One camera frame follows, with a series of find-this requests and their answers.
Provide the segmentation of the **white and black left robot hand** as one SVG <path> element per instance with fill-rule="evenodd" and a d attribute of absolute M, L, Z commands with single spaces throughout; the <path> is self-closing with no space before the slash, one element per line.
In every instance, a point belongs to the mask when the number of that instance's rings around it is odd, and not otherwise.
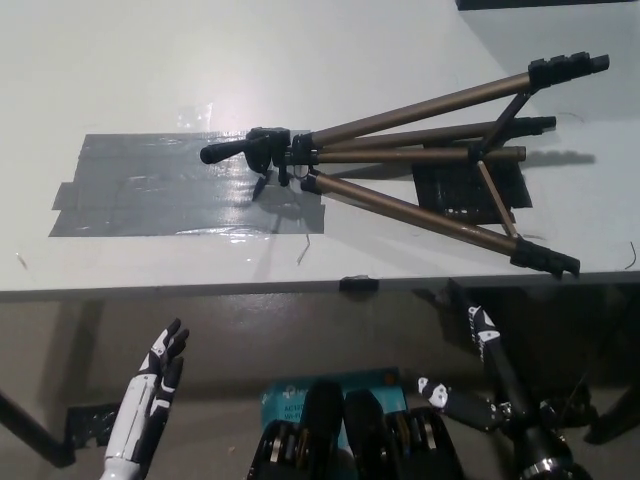
<path fill-rule="evenodd" d="M 189 330 L 176 318 L 154 341 L 131 378 L 105 452 L 104 476 L 144 479 L 179 386 Z"/>

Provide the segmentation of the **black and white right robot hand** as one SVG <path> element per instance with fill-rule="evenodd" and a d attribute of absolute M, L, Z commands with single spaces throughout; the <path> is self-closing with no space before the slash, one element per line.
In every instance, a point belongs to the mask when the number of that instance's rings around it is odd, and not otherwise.
<path fill-rule="evenodd" d="M 494 398 L 464 393 L 426 377 L 417 381 L 419 394 L 437 412 L 465 426 L 485 433 L 501 431 L 513 444 L 520 479 L 540 479 L 569 468 L 569 447 L 544 423 L 540 404 L 516 373 L 498 327 L 475 302 L 466 301 L 464 313 L 484 371 L 494 384 Z"/>

